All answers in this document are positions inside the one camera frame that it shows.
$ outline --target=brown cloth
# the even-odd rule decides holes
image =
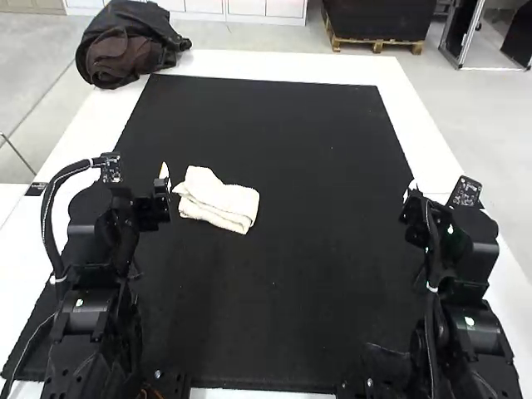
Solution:
[[[100,35],[86,54],[86,70],[97,86],[111,88],[131,75],[155,71],[163,58],[160,43],[148,37],[128,37],[123,27]]]
[[[76,66],[88,83],[116,89],[140,74],[174,67],[178,54],[191,47],[156,3],[111,0],[83,32]]]

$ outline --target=white towel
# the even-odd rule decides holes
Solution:
[[[172,192],[181,196],[182,218],[205,220],[217,227],[246,234],[259,211],[259,193],[239,185],[225,185],[209,168],[189,166],[185,181]]]

